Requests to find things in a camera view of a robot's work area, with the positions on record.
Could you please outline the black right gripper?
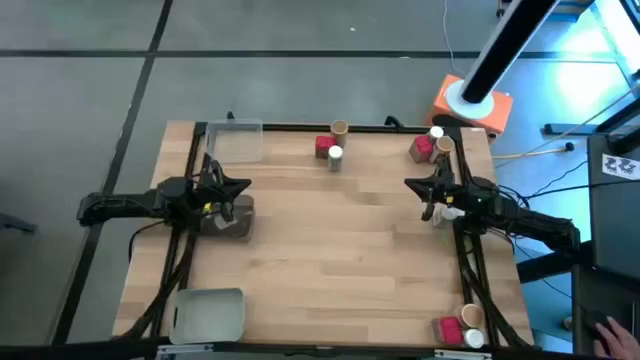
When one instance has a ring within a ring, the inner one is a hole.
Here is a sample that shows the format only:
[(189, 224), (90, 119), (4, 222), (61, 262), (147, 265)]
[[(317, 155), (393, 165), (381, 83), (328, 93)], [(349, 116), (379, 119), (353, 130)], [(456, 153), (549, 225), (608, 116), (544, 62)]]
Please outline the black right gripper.
[[(455, 208), (469, 208), (470, 195), (468, 193), (468, 176), (465, 170), (460, 175), (460, 182), (456, 182), (457, 174), (448, 168), (437, 168), (434, 177), (406, 178), (404, 184), (416, 195), (430, 195), (433, 201), (450, 205)], [(429, 221), (434, 214), (434, 203), (427, 202), (421, 215), (422, 221)]]

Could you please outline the grey floor object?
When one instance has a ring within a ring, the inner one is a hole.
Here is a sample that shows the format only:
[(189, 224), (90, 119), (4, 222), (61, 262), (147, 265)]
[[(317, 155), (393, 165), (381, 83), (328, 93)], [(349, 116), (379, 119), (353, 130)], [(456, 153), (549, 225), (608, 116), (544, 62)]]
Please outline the grey floor object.
[(38, 227), (18, 217), (0, 212), (0, 229), (11, 229), (21, 231), (25, 234), (34, 234)]

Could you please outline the white printed sticker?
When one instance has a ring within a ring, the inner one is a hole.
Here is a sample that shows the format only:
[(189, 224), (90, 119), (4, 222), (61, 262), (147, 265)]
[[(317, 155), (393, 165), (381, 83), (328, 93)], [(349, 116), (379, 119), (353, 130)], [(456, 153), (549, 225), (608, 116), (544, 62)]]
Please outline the white printed sticker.
[(640, 161), (603, 154), (602, 172), (628, 180), (640, 180)]

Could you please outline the black desk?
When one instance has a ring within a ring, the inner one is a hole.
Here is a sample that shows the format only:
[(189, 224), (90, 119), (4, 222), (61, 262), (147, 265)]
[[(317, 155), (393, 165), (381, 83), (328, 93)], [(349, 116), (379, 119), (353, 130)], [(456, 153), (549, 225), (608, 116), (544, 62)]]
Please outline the black desk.
[(613, 317), (640, 343), (640, 281), (602, 270), (572, 271), (573, 351), (593, 356), (594, 339), (584, 326), (584, 313), (596, 310)]

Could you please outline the black metal floor stand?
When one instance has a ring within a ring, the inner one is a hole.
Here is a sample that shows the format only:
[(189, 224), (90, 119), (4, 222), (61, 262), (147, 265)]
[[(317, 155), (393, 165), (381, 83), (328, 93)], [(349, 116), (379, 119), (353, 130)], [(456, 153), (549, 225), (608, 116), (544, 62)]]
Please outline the black metal floor stand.
[(554, 136), (590, 136), (597, 133), (612, 133), (627, 125), (637, 116), (640, 116), (640, 98), (633, 100), (600, 124), (593, 125), (591, 121), (584, 124), (549, 123), (543, 126), (542, 133)]

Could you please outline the orange box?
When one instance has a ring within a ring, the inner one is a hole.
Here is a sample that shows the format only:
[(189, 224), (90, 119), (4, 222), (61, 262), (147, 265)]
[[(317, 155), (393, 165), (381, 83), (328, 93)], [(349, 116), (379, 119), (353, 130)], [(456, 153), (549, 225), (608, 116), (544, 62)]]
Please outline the orange box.
[(513, 98), (506, 93), (492, 91), (494, 98), (494, 109), (492, 113), (481, 120), (466, 119), (454, 114), (448, 107), (445, 100), (445, 91), (449, 85), (456, 80), (463, 80), (455, 75), (448, 74), (436, 94), (431, 110), (426, 116), (427, 126), (440, 127), (472, 127), (482, 128), (488, 138), (489, 143), (497, 140), (506, 130), (508, 119), (513, 106)]

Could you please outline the white plastic bin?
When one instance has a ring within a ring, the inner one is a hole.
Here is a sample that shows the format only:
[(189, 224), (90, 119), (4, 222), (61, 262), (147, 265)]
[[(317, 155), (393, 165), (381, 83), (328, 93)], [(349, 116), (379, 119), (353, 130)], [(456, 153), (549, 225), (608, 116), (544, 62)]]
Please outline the white plastic bin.
[(240, 288), (180, 290), (169, 339), (177, 345), (239, 341), (244, 334), (245, 312)]

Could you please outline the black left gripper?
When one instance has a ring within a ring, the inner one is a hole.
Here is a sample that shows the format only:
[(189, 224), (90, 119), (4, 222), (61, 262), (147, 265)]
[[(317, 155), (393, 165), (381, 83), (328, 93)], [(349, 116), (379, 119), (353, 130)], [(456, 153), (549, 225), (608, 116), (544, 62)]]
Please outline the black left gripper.
[(225, 222), (234, 220), (234, 199), (252, 184), (251, 179), (230, 178), (223, 172), (201, 172), (198, 189), (208, 203), (217, 204), (217, 210)]

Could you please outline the white cap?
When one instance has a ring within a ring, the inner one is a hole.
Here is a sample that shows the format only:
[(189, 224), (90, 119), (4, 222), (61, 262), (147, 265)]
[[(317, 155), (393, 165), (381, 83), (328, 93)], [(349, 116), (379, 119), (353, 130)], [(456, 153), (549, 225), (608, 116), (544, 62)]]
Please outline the white cap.
[(470, 348), (479, 349), (484, 346), (484, 334), (476, 328), (466, 329), (462, 332), (464, 344)]

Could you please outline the black metal table frame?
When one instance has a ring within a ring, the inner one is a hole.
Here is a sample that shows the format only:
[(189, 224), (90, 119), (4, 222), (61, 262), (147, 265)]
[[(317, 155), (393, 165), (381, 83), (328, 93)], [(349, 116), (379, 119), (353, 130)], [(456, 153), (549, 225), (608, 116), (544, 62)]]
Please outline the black metal table frame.
[(404, 181), (432, 172), (408, 154), (415, 132), (367, 128), (347, 138), (342, 168), (314, 155), (323, 125), (275, 124), (263, 157), (225, 166), (248, 178), (248, 241), (202, 237), (187, 284), (238, 288), (251, 344), (436, 345), (435, 318), (462, 303), (451, 231), (421, 220)]

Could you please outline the brown-lid spice jar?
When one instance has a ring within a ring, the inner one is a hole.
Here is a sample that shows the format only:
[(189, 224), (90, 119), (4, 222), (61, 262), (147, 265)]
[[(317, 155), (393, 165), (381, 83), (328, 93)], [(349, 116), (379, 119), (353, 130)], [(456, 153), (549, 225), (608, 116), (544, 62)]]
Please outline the brown-lid spice jar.
[(330, 125), (330, 134), (334, 138), (336, 145), (343, 148), (349, 131), (349, 124), (344, 120), (335, 120)]
[(459, 305), (455, 311), (459, 323), (464, 328), (481, 328), (484, 324), (484, 310), (477, 304), (468, 303)]
[(449, 136), (438, 138), (433, 144), (433, 151), (429, 158), (432, 164), (438, 163), (440, 160), (447, 158), (452, 151), (455, 150), (455, 142)]

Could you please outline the person's hand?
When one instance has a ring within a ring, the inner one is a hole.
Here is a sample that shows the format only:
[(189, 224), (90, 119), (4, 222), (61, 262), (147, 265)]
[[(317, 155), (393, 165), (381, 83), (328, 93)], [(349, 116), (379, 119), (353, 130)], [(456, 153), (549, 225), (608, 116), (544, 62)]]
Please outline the person's hand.
[(600, 358), (617, 360), (640, 360), (640, 343), (613, 317), (606, 317), (608, 327), (596, 323), (601, 340), (593, 342), (594, 354)]

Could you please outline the black computer case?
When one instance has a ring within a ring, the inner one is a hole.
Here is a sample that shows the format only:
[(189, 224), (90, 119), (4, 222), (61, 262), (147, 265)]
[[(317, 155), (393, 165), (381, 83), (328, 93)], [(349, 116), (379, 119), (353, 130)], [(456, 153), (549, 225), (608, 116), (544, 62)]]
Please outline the black computer case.
[(640, 148), (616, 155), (606, 135), (588, 138), (591, 235), (597, 267), (640, 280), (640, 180), (604, 174), (602, 155), (640, 161)]

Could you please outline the white round pole base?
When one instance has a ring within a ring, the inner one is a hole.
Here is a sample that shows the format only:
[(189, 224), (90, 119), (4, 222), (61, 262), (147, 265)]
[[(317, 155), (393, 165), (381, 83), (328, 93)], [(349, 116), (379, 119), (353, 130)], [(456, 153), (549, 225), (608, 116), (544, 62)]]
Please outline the white round pole base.
[(489, 93), (481, 102), (470, 103), (462, 98), (464, 80), (456, 80), (445, 91), (445, 100), (449, 109), (456, 115), (471, 120), (488, 117), (494, 109), (494, 98)]

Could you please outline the smoked grey plastic bin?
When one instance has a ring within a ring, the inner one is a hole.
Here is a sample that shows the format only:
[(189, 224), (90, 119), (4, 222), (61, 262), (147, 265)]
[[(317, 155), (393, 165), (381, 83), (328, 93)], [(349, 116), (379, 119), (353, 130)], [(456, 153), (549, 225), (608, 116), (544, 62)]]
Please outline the smoked grey plastic bin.
[(201, 220), (200, 233), (223, 241), (248, 242), (254, 223), (254, 199), (249, 195), (240, 195), (234, 200), (233, 205), (232, 219), (226, 221), (218, 204), (207, 204), (204, 207), (207, 214)]

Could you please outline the clear plastic bin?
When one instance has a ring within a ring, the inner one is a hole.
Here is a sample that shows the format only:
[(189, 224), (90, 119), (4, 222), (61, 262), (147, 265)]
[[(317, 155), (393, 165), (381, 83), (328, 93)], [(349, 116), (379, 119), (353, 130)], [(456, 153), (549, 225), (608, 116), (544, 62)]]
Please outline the clear plastic bin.
[(261, 119), (219, 119), (206, 123), (206, 153), (222, 164), (257, 163), (263, 159)]

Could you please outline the red-lid spice jar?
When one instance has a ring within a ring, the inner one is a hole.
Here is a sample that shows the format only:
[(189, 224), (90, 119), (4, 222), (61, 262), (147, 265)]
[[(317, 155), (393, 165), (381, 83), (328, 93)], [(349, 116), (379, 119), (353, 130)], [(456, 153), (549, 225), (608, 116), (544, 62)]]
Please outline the red-lid spice jar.
[(332, 136), (316, 136), (314, 143), (315, 157), (317, 159), (327, 159), (329, 149), (336, 145), (336, 139)]
[(436, 318), (432, 327), (436, 340), (441, 344), (460, 345), (464, 342), (460, 323), (454, 316)]
[(415, 163), (428, 162), (432, 152), (433, 145), (427, 135), (415, 137), (409, 148), (409, 155)]

